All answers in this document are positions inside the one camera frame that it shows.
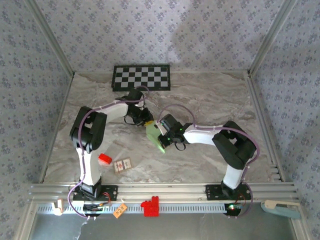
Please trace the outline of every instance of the red toy block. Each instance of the red toy block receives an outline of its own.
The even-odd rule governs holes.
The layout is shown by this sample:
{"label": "red toy block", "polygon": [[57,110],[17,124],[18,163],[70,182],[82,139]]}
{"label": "red toy block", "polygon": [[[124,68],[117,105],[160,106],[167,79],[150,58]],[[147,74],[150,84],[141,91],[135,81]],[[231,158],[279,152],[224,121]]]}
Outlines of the red toy block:
{"label": "red toy block", "polygon": [[151,201],[141,203],[145,217],[159,217],[159,197],[153,196]]}
{"label": "red toy block", "polygon": [[112,162],[112,158],[103,153],[99,155],[99,160],[104,164],[110,164]]}

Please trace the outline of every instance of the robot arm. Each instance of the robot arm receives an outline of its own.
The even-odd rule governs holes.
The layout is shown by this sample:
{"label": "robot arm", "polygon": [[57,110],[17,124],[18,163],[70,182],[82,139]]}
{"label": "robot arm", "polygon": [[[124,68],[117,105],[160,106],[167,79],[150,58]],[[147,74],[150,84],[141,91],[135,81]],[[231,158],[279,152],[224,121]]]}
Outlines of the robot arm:
{"label": "robot arm", "polygon": [[80,108],[78,115],[74,121],[70,131],[70,138],[73,146],[79,155],[80,161],[80,179],[83,179],[80,185],[80,191],[87,195],[89,198],[97,198],[100,194],[101,175],[99,172],[99,163],[96,159],[91,159],[92,151],[98,149],[102,144],[106,123],[109,123],[117,118],[131,117],[134,125],[141,126],[153,121],[154,118],[147,107],[144,107],[144,102],[127,103],[123,102],[138,101],[143,96],[142,92],[137,89],[132,89],[128,96],[117,98],[110,103],[110,106],[98,111],[92,112],[85,120],[81,130],[81,144],[84,148],[84,165],[86,174],[84,176],[84,166],[82,163],[82,149],[78,139],[79,126],[84,116],[92,109],[83,106]]}
{"label": "robot arm", "polygon": [[246,163],[253,157],[256,147],[246,136],[221,130],[221,127],[226,127],[244,132],[235,122],[228,121],[225,125],[216,127],[194,126],[192,123],[182,126],[171,114],[167,114],[157,123],[157,127],[161,131],[158,140],[163,148],[172,143],[178,150],[177,144],[182,144],[184,148],[188,144],[196,143],[216,146],[227,163],[221,183],[223,194],[231,197],[237,193]]}

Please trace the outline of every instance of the black mounting plate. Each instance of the black mounting plate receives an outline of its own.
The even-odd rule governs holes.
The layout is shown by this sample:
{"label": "black mounting plate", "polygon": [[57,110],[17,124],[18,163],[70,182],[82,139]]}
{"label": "black mounting plate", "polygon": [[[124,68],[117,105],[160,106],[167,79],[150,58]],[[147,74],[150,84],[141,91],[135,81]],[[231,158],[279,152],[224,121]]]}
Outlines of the black mounting plate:
{"label": "black mounting plate", "polygon": [[241,200],[239,195],[243,195],[245,200],[251,200],[249,188],[245,184],[240,184],[236,189],[233,197],[227,197],[222,192],[221,184],[208,184],[205,186],[206,199],[208,201],[214,200]]}
{"label": "black mounting plate", "polygon": [[118,196],[118,186],[117,185],[101,185],[101,194],[96,199],[92,199],[84,195],[81,191],[74,192],[73,201],[97,201],[97,202],[107,202],[108,197],[103,195],[102,193],[107,192],[110,197],[111,201],[116,201]]}

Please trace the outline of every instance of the orange tag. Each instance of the orange tag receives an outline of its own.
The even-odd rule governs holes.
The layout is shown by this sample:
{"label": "orange tag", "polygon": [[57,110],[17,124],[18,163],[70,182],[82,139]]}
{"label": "orange tag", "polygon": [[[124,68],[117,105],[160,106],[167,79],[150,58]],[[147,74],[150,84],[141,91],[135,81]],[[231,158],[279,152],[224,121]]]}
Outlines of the orange tag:
{"label": "orange tag", "polygon": [[114,212],[113,215],[118,219],[127,210],[127,206],[122,203]]}

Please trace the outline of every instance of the checkerboard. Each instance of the checkerboard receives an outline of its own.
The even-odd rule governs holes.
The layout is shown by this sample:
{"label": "checkerboard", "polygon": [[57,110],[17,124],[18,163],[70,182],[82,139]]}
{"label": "checkerboard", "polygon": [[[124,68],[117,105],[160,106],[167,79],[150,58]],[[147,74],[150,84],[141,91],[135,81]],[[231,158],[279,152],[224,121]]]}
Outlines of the checkerboard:
{"label": "checkerboard", "polygon": [[112,78],[114,92],[129,91],[138,86],[151,91],[170,91],[169,65],[123,65],[115,66]]}

